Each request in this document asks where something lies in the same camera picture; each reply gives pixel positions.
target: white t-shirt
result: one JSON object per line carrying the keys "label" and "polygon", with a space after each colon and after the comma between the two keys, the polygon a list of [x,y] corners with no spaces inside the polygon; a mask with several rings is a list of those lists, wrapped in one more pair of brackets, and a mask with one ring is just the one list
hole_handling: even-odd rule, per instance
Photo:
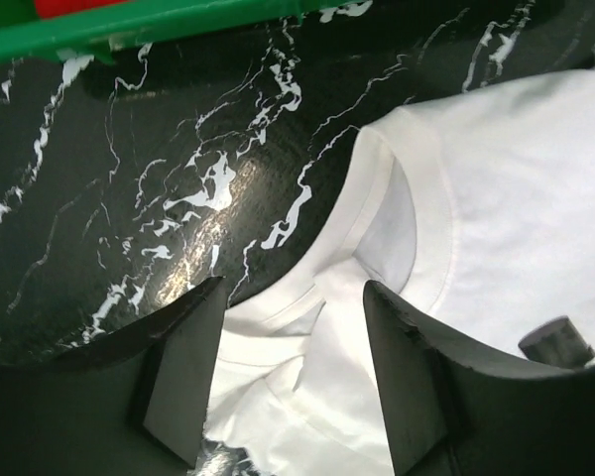
{"label": "white t-shirt", "polygon": [[562,314],[595,349],[595,69],[402,107],[362,129],[312,247],[227,311],[207,436],[278,476],[392,475],[368,279],[515,355]]}

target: white fabric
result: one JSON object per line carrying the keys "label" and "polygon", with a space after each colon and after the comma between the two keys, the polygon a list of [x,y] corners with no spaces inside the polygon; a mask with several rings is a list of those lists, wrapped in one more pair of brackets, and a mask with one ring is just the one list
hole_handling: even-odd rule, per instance
{"label": "white fabric", "polygon": [[207,436],[278,476],[392,475],[361,302],[375,278],[506,352],[561,314],[595,349],[595,70],[362,129],[313,246],[227,311]]}

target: black marble surface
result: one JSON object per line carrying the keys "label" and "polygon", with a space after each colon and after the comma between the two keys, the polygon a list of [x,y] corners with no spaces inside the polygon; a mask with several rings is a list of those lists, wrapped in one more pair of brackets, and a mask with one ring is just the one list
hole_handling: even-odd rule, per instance
{"label": "black marble surface", "polygon": [[592,66],[595,0],[374,0],[116,58],[0,66],[1,362],[210,275],[232,304],[260,292],[315,239],[361,126]]}

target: red object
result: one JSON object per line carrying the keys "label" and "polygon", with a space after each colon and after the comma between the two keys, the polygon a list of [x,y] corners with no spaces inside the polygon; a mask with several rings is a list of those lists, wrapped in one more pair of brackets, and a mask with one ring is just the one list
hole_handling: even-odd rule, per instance
{"label": "red object", "polygon": [[52,18],[91,8],[105,7],[126,0],[35,0],[40,18]]}

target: green plastic container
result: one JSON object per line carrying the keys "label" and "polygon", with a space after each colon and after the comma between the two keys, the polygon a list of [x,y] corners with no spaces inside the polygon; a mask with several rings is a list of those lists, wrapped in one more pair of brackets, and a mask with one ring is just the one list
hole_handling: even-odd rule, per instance
{"label": "green plastic container", "polygon": [[0,62],[34,56],[67,60],[298,16],[348,0],[130,0],[40,20],[34,0],[0,0]]}

